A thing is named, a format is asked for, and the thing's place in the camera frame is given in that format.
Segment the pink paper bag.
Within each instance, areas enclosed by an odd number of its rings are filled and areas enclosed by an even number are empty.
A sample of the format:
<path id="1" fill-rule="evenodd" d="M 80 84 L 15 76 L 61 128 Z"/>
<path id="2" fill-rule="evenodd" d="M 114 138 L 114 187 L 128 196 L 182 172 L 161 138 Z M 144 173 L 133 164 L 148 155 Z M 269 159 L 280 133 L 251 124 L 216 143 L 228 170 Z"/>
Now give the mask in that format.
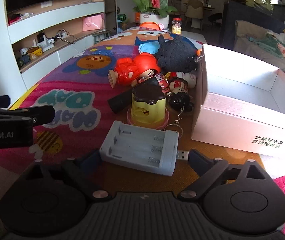
<path id="1" fill-rule="evenodd" d="M 83 18 L 83 31 L 93 31 L 104 29 L 103 14 L 87 16 Z"/>

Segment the grey sofa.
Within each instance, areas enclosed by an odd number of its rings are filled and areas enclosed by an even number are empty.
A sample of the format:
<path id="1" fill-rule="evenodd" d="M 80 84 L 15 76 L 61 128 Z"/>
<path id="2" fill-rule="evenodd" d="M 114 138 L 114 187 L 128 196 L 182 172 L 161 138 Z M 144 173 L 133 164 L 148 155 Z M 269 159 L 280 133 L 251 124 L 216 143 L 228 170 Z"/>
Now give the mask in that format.
<path id="1" fill-rule="evenodd" d="M 285 72 L 285 33 L 247 21 L 236 21 L 234 51 L 254 57 Z"/>

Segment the black cylinder object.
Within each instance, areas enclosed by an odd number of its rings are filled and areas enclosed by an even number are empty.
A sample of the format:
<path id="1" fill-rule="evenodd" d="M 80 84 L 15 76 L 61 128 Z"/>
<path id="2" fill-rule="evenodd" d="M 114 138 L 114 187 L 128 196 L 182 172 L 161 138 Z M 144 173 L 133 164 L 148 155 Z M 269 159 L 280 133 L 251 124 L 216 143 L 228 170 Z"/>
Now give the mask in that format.
<path id="1" fill-rule="evenodd" d="M 132 103 L 132 90 L 129 89 L 113 98 L 107 100 L 107 103 L 113 113 L 117 114 L 123 111 Z"/>

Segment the white tv shelf unit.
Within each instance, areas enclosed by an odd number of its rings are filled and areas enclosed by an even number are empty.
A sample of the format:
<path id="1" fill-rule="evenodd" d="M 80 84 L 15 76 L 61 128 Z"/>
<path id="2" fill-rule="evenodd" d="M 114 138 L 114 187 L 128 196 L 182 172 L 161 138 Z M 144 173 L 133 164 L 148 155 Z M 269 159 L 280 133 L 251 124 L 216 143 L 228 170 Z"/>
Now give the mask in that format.
<path id="1" fill-rule="evenodd" d="M 105 12 L 104 0 L 52 0 L 19 10 L 9 22 L 6 0 L 0 0 L 0 95 L 12 101 L 52 70 L 94 43 L 93 31 L 83 31 L 83 18 Z M 30 60 L 27 51 L 41 47 Z"/>

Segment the white battery charger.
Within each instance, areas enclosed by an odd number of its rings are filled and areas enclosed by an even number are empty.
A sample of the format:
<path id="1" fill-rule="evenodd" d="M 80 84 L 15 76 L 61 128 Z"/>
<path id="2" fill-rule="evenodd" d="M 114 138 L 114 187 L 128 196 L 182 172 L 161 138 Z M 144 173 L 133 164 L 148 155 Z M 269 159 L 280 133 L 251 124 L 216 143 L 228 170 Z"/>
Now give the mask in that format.
<path id="1" fill-rule="evenodd" d="M 179 133 L 115 121 L 99 153 L 103 161 L 127 168 L 172 176 L 177 160 L 187 160 L 189 151 L 178 149 Z"/>

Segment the red haired doll figure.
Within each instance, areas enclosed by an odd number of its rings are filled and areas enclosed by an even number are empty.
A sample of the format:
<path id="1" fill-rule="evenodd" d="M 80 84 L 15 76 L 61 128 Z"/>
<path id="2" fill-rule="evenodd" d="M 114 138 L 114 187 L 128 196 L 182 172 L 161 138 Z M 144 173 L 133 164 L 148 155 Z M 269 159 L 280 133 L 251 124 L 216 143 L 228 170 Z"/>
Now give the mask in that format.
<path id="1" fill-rule="evenodd" d="M 118 59 L 115 68 L 108 71 L 108 80 L 112 88 L 115 85 L 133 87 L 138 83 L 138 79 L 152 77 L 160 72 L 157 59 L 150 53 L 141 53 L 133 59 Z"/>

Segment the yellow toy on shelf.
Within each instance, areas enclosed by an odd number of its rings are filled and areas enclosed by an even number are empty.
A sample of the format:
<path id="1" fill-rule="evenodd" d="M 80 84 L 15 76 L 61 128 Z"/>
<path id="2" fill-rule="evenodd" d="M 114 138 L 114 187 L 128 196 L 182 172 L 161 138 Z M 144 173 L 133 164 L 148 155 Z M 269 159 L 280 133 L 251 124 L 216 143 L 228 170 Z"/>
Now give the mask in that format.
<path id="1" fill-rule="evenodd" d="M 29 48 L 27 51 L 27 55 L 29 56 L 31 61 L 42 56 L 42 54 L 43 54 L 43 50 L 41 47 L 32 47 L 32 48 Z"/>

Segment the black haired keychain doll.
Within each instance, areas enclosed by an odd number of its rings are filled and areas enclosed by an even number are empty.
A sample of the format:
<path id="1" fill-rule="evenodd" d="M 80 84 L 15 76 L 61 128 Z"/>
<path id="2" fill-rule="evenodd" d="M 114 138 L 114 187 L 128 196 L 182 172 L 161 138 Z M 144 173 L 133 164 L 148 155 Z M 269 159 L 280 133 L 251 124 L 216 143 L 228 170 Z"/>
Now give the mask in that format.
<path id="1" fill-rule="evenodd" d="M 184 130 L 180 125 L 184 113 L 189 113 L 194 108 L 192 96 L 189 90 L 194 89 L 197 84 L 197 77 L 194 73 L 168 72 L 165 75 L 168 83 L 169 92 L 167 92 L 167 106 L 170 110 L 176 111 L 177 118 L 164 127 L 167 130 L 170 127 L 180 129 L 179 138 L 183 136 Z"/>

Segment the glass jar red lid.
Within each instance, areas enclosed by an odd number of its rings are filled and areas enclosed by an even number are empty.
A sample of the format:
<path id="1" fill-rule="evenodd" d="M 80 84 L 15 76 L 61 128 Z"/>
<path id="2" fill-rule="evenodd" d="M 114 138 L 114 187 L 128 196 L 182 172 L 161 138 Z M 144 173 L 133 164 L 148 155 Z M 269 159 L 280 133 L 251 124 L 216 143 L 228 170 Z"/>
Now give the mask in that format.
<path id="1" fill-rule="evenodd" d="M 181 18 L 174 17 L 172 21 L 172 33 L 180 35 L 182 30 L 182 20 Z"/>

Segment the beige dining chair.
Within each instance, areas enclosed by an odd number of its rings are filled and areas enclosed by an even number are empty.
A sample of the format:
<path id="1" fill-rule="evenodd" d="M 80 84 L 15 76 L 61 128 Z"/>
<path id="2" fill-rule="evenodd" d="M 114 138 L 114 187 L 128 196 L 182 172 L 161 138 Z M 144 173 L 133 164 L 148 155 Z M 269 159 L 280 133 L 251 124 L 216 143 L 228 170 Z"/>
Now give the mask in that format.
<path id="1" fill-rule="evenodd" d="M 196 19 L 199 22 L 199 29 L 203 27 L 204 5 L 200 0 L 189 0 L 187 3 L 185 16 L 189 19 Z"/>

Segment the white cardboard box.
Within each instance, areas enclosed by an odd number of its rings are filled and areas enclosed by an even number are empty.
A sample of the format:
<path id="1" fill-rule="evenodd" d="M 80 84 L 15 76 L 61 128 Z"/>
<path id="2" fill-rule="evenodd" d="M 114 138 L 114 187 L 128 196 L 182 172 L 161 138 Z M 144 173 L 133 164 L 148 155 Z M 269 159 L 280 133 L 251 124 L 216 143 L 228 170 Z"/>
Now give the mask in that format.
<path id="1" fill-rule="evenodd" d="M 278 157 L 285 155 L 285 73 L 264 61 L 203 45 L 191 138 Z"/>

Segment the pink orchid flower pot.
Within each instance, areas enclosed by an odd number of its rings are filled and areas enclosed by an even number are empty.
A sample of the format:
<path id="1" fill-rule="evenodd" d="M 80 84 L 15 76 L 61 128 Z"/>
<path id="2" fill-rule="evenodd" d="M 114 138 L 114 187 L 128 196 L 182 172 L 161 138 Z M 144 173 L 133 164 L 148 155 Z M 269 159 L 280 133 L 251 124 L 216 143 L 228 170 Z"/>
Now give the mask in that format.
<path id="1" fill-rule="evenodd" d="M 153 23 L 160 30 L 168 28 L 169 14 L 178 12 L 176 7 L 169 5 L 168 0 L 133 0 L 134 11 L 139 13 L 139 22 L 142 25 Z"/>

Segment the black plush toy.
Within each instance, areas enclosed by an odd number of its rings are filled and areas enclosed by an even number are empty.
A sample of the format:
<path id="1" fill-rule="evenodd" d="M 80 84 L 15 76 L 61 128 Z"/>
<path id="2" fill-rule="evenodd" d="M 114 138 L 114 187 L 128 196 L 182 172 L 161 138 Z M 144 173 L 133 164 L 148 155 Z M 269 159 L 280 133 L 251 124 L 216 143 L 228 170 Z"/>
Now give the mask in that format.
<path id="1" fill-rule="evenodd" d="M 198 68 L 198 49 L 182 36 L 166 41 L 163 35 L 158 36 L 159 49 L 154 55 L 157 65 L 167 72 L 190 73 Z"/>

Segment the yellow pudding toy figure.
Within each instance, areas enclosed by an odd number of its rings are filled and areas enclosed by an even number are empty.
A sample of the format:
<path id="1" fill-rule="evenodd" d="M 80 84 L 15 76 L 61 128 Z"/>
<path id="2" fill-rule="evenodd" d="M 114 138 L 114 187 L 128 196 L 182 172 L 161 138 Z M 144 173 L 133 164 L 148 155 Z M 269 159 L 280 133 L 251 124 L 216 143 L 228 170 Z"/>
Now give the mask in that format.
<path id="1" fill-rule="evenodd" d="M 151 129 L 164 129 L 168 121 L 166 95 L 159 85 L 143 82 L 133 88 L 132 105 L 127 111 L 128 124 Z"/>

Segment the orange bowl toy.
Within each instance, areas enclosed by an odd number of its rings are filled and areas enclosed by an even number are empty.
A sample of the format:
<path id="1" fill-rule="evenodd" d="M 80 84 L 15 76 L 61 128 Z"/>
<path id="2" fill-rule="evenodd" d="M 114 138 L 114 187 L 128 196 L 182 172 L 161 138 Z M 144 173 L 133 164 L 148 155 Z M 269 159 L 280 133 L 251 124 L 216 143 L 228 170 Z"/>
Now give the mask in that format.
<path id="1" fill-rule="evenodd" d="M 164 25 L 156 22 L 143 22 L 139 25 L 139 29 L 162 31 L 164 29 Z"/>

